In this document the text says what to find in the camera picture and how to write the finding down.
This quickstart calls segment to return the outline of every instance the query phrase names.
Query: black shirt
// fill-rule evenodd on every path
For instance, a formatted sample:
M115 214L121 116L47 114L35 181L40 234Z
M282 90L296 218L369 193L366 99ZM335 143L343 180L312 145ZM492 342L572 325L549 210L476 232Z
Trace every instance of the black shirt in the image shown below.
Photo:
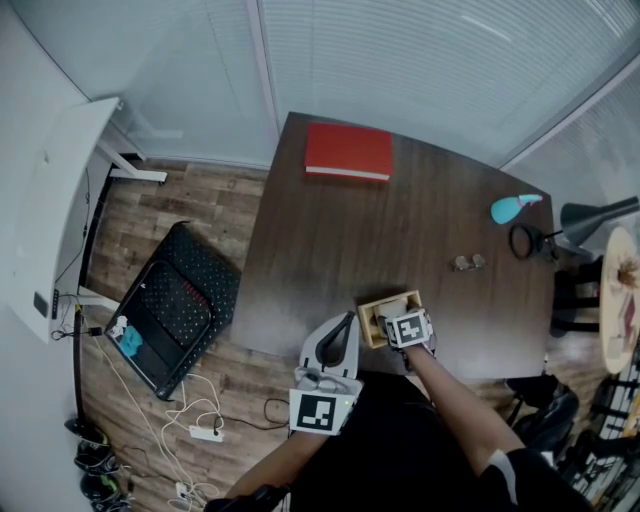
M359 378L364 389L342 433L323 445L292 485L292 511L591 510L531 450L497 452L476 478L418 388L399 376ZM218 508L214 503L207 512Z

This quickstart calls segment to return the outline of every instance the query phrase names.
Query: white cable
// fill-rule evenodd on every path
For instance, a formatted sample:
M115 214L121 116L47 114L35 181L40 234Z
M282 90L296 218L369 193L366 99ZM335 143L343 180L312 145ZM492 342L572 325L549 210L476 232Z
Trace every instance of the white cable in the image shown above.
M82 317L82 321L86 325L87 329L89 329L89 325L88 325L86 319L84 318L84 315ZM116 376L118 377L118 379L122 383L122 386L124 387L125 391L129 395L129 398L131 398L131 401L134 403L134 405L138 409L138 412L142 416L142 419L144 419L145 423L147 424L147 427L149 428L149 432L151 432L151 435L155 439L156 444L158 445L158 448L160 449L160 453L162 454L162 456L165 458L165 460L169 464L169 467L171 468L171 471L173 472L174 476L176 477L176 481L180 482L183 485L185 485L185 487L187 488L187 497L188 497L187 500L173 498L173 499L167 500L167 505L169 505L173 510L177 510L179 512L184 512L184 508L182 508L182 507L178 508L178 507L174 506L173 503L188 504L189 505L189 509L187 510L187 512L190 512L192 509L193 510L197 510L197 511L203 510L204 509L204 505L206 505L206 500L204 498L202 498L196 492L196 490L199 487L204 487L204 486L212 487L215 490L215 494L213 496L207 496L204 492L201 491L202 494L205 496L205 498L208 498L208 499L215 498L215 497L219 496L220 495L220 490L215 485L209 484L207 482L203 482L203 483L194 483L193 482L193 478L191 478L191 475L189 475L189 473L187 473L185 471L185 469L180 464L180 461L178 460L178 458L171 452L171 450L167 446L167 444L166 444L166 442L164 440L164 431L168 426L173 425L173 424L177 424L178 426L180 426L184 430L188 431L189 429L187 427L185 427L184 425L182 425L181 423L178 422L178 418L180 417L180 414L186 412L192 406L194 406L195 404L200 403L200 402L208 402L214 408L214 411L201 414L198 417L198 420L202 416L206 416L208 414L217 414L218 417L220 418L220 420L222 421L222 425L224 425L224 419L222 418L222 415L220 414L220 401L218 400L218 395L216 393L215 387L213 386L211 381L209 379L207 379L206 377L202 377L201 375L196 375L196 374L192 374L192 373L188 374L191 377L197 377L197 378L206 380L209 383L209 385L211 386L211 389L213 390L213 395L214 395L214 398L216 400L216 404L217 405L214 404L208 398L200 398L198 400L193 401L189 405L187 405L187 401L186 401L187 397L186 397L186 392L185 392L184 382L183 382L182 383L182 398L183 398L183 402L182 403L183 403L183 407L179 411L177 411L177 410L169 410L169 411L165 412L165 415L167 415L167 417L171 421L169 423L165 424L162 427L162 430L160 431L160 439L159 439L158 436L156 435L155 431L153 430L153 427L151 426L151 423L149 423L149 420L147 419L147 416L142 411L142 408L140 407L140 404L138 403L138 401L135 399L135 397L133 396L133 394L129 390L129 387L127 386L126 382L124 381L124 379L122 378L120 373L118 373L118 370L116 369L115 365L113 364L113 361L111 360L109 355L104 351L104 349L100 345L100 342L97 340L97 338L95 336L91 336L91 337L93 338L93 341L95 342L96 346L98 347L98 349L100 350L102 355L109 362L109 365L111 366L111 369L113 370L113 372L116 374ZM176 413L176 415L174 417L171 417L170 413ZM174 464L171 462L171 459L169 459L169 457L167 456L167 453L169 455L171 455L171 457L175 460L178 469L187 477L187 481L184 481L182 478L180 478L180 476L178 475L178 472L176 471L176 468L175 468ZM198 503L198 505L194 506L194 503L193 503L194 501L196 501Z

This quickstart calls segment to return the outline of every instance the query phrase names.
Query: window blinds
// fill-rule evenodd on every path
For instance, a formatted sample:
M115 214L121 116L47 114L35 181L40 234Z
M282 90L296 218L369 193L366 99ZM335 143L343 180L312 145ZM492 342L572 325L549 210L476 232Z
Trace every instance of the window blinds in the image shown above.
M280 123L333 117L495 166L639 37L633 0L261 1Z
M242 0L13 0L78 88L119 96L114 122L145 153L268 167L268 130Z
M554 219L568 202L605 205L640 193L640 68L560 133L509 169L551 193ZM640 241L640 217L616 221ZM614 223L585 247L602 251Z

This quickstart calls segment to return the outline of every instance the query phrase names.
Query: red book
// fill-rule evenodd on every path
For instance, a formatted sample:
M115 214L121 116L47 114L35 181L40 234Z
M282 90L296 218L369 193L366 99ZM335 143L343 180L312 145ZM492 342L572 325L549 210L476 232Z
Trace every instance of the red book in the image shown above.
M388 181L393 172L391 134L357 126L310 123L305 166L310 174Z

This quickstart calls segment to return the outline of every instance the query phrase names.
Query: power cord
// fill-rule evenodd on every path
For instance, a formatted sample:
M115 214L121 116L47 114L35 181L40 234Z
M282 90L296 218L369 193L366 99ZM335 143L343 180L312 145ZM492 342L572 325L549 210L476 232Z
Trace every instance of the power cord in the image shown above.
M84 252L84 242L87 239L87 233L89 231L89 211L91 210L91 182L89 181L89 169L87 167L84 168L84 173L87 176L87 193L84 195L84 198L87 201L87 218L84 221L84 228L82 229L82 244L80 245L80 250L78 251L78 254L75 255L75 257L71 260L71 263L69 263L65 267L65 269L61 272L61 274L56 278L55 284L57 284L58 281L62 279L62 276L65 275L67 270L71 268L71 265L73 265L76 262L76 260L80 257L80 255Z
M82 321L84 323L84 325L89 328L89 325L87 324L86 318L83 316ZM158 446L158 449L160 450L160 453L162 454L162 456L164 457L164 459L167 461L167 463L169 464L169 468L171 469L171 471L173 472L175 478L176 478L176 482L179 482L181 484L183 484L186 487L186 495L187 498L186 499L170 499L167 500L167 504L174 510L178 510L178 511L183 511L184 510L184 506L188 506L188 510L196 510L196 511L202 511L204 510L204 507L207 503L208 500L216 498L217 496L220 495L220 491L219 489L213 485L213 484L209 484L206 482L203 483L194 483L193 478L191 477L191 475L189 475L189 473L187 473L185 471L185 469L182 467L182 465L180 464L180 461L178 460L178 458L171 452L171 450L169 450L166 441L164 439L164 431L167 427L176 424L179 427L181 427L184 430L189 430L187 427L185 427L184 425L182 425L179 421L178 418L180 417L180 415L184 412L186 412L188 409L190 409L192 406L194 406L196 403L200 403L200 402L207 402L209 403L212 407L213 407L213 411L210 412L205 412L203 414L201 414L200 416L198 416L197 420L196 420L196 424L199 426L199 422L200 419L204 416L207 415L211 415L211 414L215 414L216 418L213 422L213 429L214 431L216 430L216 422L218 420L221 421L221 425L219 428L222 428L224 426L224 419L222 417L222 414L220 413L220 402L218 400L218 396L217 393L215 391L215 387L213 386L213 383L207 379L206 377L202 377L201 375L196 375L196 374L188 374L190 377L195 377L195 378L200 378L202 380L205 380L209 383L209 385L212 388L213 391L213 395L214 395L214 399L215 399L215 404L206 398L200 398L198 400L195 400L194 402L191 402L189 405L187 405L186 402L186 392L185 392L185 388L184 388L184 382L182 382L182 398L183 398L183 407L182 409L179 410L169 410L165 412L165 415L171 420L169 423L165 424L162 427L162 430L160 432L160 437L158 437L158 435L155 433L155 431L153 430L153 427L151 426L151 423L149 422L149 420L147 419L147 416L144 414L142 408L140 407L140 404L138 403L138 401L135 399L135 397L133 396L133 394L131 393L131 391L129 390L129 387L127 386L127 384L125 383L124 379L122 378L122 376L120 375L120 373L118 372L118 370L116 369L113 361L111 360L111 358L109 357L109 355L104 351L104 349L102 348L102 345L100 344L100 342L98 341L98 339L95 336L92 336L93 341L95 342L96 346L98 347L98 349L100 350L100 352L102 353L102 355L105 357L105 359L107 360L107 362L109 363L111 369L113 370L113 372L116 374L116 376L118 377L118 379L120 380L121 384L123 385L125 391L127 392L127 394L129 395L129 398L131 399L131 401L134 403L134 405L136 406L138 412L140 413L140 415L142 416L142 419L145 421L149 432L151 432L151 435L153 436L154 440L156 441L156 444ZM263 413L265 415L265 418L267 419L267 421L272 422L272 420L267 416L266 410L267 410L267 404L270 401L280 401L283 403L287 403L288 402L286 400L282 400L279 398L272 398L272 399L268 399L265 402L264 408L263 408ZM239 421L242 423L246 423L247 425L256 428L258 430L275 430L276 428L283 428L286 426L286 424L281 423L277 426L272 426L272 427L261 427L259 425L254 425L250 422L244 421L244 420L239 420L239 419L233 419L234 421ZM182 473L182 475L185 478L180 477L180 474L178 473L178 470L180 471L180 473ZM212 489L214 489L215 494L212 496L207 496L202 490L201 488L203 487L211 487Z
M51 332L51 339L58 341L63 338L73 338L76 334L88 334L90 336L102 336L102 328L101 327L91 327L88 331L80 331L80 332L69 332L64 331L62 329L56 329Z
M147 451L145 449L138 448L137 446L131 446L131 445L125 444L120 448L118 448L117 446L114 446L114 451L115 450L119 452L126 452L127 450L135 450L135 451L141 452L144 455L145 464L147 469L149 470L149 473L143 475L141 473L134 472L131 466L126 466L129 468L131 476L135 476L136 478L164 478L165 480L171 480L171 478L169 478L168 476L161 475L160 473L156 473L155 471L151 470L151 464L149 463L149 456L147 455Z
M264 419L267 420L269 423L275 423L275 425L270 425L270 426L260 426L260 425L255 425L254 423L251 423L249 421L246 420L241 420L240 418L232 418L231 416L225 416L225 419L227 420L231 420L231 421L235 421L238 423L244 423L245 425L249 425L250 427L255 428L256 430L278 430L279 428L285 428L289 426L289 420L287 420L286 422L282 422L282 421L276 421L276 420L272 420L271 418L269 418L269 416L267 415L267 407L271 402L279 402L279 403L283 403L283 404L287 404L289 405L289 402L287 400L284 400L282 398L267 398L264 402L264 406L262 408L262 414L264 416ZM214 420L213 422L213 430L217 431L218 427L216 425L216 420Z
M78 308L80 308L80 299L78 299L77 295L74 295L72 293L65 293L63 295L60 295L59 299L62 299L63 297L71 297L72 299L75 299L76 305L78 306ZM69 314L69 309L71 309L72 305L73 305L73 302L69 301L66 308L64 309L64 312L60 316L60 325L56 330L51 331L51 337L54 340L60 340L62 338L66 338L67 336L74 335L73 326L64 323L65 319L67 318L67 315Z

